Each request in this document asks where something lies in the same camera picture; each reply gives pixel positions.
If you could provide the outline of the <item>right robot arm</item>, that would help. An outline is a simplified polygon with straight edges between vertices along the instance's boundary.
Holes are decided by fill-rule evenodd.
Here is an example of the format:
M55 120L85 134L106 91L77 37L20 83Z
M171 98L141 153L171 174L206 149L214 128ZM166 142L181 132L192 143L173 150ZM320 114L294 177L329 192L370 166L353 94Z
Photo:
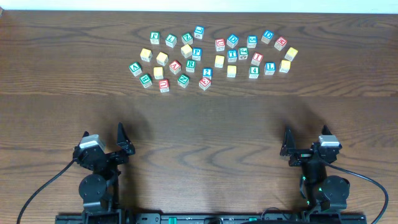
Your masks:
M337 137L324 126L317 142L299 149L291 129L286 127L280 155L289 158L289 166L302 168L300 193L308 208L300 213L301 221L343 223L341 211L347 208L350 182L326 173L326 166L336 161L341 148Z

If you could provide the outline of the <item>green R block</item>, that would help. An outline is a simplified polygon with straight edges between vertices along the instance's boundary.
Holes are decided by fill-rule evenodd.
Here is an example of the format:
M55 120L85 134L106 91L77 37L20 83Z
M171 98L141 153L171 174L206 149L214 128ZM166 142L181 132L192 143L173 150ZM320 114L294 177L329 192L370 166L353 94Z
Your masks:
M187 60L186 62L186 72L194 73L196 68L196 61Z

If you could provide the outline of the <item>blue L block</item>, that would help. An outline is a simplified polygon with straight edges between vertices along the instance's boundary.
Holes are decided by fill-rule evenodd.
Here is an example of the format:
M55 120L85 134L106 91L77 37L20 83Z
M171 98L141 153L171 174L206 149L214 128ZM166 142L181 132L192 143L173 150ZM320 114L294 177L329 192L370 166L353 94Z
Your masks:
M276 71L276 66L274 62L266 62L264 66L265 75L273 75Z

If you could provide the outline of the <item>yellow O block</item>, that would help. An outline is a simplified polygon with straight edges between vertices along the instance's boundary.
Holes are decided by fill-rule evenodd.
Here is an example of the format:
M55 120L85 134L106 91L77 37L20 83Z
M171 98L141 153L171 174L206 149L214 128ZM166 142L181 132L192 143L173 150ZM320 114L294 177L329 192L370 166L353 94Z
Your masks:
M164 78L164 69L162 67L154 67L153 74L156 80L162 80Z

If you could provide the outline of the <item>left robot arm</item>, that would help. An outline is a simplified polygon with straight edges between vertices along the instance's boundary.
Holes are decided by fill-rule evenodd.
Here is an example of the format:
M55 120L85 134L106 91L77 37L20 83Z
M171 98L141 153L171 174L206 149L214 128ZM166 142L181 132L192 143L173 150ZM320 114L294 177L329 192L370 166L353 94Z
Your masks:
M106 153L105 143L97 134L85 132L74 148L73 160L92 171L79 185L83 199L83 223L131 223L130 212L120 207L118 166L127 164L135 147L128 138L122 123L118 124L117 146L120 150Z

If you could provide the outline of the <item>yellow C block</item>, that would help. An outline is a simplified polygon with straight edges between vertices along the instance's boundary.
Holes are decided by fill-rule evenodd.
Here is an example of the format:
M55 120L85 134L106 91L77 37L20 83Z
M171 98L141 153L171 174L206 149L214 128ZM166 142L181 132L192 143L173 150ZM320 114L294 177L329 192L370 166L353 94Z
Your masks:
M224 56L217 55L215 57L215 67L216 68L223 68L223 65L224 65Z

